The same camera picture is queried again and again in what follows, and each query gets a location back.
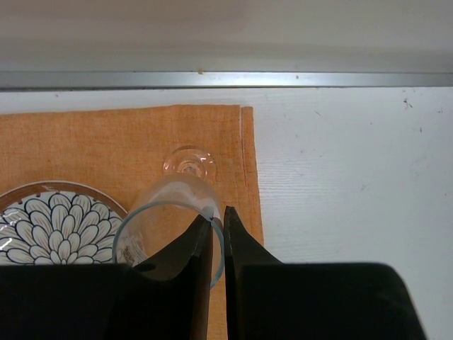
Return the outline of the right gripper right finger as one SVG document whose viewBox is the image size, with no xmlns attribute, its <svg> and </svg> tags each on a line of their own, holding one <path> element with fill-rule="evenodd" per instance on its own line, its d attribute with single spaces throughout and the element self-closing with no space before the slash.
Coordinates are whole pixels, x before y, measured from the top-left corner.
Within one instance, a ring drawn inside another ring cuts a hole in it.
<svg viewBox="0 0 453 340">
<path fill-rule="evenodd" d="M 224 250 L 228 338 L 245 339 L 267 312 L 264 277 L 282 262 L 249 234 L 232 206 L 224 212 Z"/>
</svg>

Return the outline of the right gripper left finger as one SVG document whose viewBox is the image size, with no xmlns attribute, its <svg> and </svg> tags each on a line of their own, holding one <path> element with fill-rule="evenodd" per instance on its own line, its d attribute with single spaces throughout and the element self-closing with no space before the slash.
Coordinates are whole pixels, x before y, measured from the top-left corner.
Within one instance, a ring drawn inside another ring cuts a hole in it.
<svg viewBox="0 0 453 340">
<path fill-rule="evenodd" d="M 114 339 L 206 339 L 212 239 L 198 215 L 168 246 L 127 268 L 113 308 Z"/>
</svg>

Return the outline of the orange cloth napkin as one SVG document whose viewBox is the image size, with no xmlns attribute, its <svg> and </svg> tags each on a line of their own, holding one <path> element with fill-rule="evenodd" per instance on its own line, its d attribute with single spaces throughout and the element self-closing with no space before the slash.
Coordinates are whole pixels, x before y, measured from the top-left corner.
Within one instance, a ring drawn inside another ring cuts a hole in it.
<svg viewBox="0 0 453 340">
<path fill-rule="evenodd" d="M 164 157 L 184 145 L 217 160 L 214 189 L 253 236 L 263 236 L 253 110 L 240 106 L 23 113 L 1 117 L 1 191 L 66 180 L 94 187 L 129 208 L 162 175 Z M 34 282 L 1 295 L 2 339 L 100 339 L 123 281 L 112 266 L 45 275 L 45 301 Z"/>
</svg>

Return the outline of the clear wine glass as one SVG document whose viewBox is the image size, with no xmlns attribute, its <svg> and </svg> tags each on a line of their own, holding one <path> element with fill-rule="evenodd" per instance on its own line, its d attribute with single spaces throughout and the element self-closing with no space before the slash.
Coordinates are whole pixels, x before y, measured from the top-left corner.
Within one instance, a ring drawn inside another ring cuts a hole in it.
<svg viewBox="0 0 453 340">
<path fill-rule="evenodd" d="M 196 217 L 213 231 L 211 286 L 224 270 L 221 204 L 212 186 L 217 163 L 202 147 L 186 145 L 168 154 L 163 177 L 141 193 L 113 240 L 115 263 L 137 265 L 181 236 Z"/>
</svg>

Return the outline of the floral patterned plate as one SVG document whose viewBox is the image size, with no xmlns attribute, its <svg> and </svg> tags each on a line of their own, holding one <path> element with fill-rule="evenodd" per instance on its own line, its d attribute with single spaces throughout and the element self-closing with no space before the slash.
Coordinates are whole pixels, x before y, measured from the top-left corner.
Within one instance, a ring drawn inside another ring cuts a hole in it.
<svg viewBox="0 0 453 340">
<path fill-rule="evenodd" d="M 90 186 L 39 181 L 1 194 L 1 265 L 107 264 L 126 210 Z"/>
</svg>

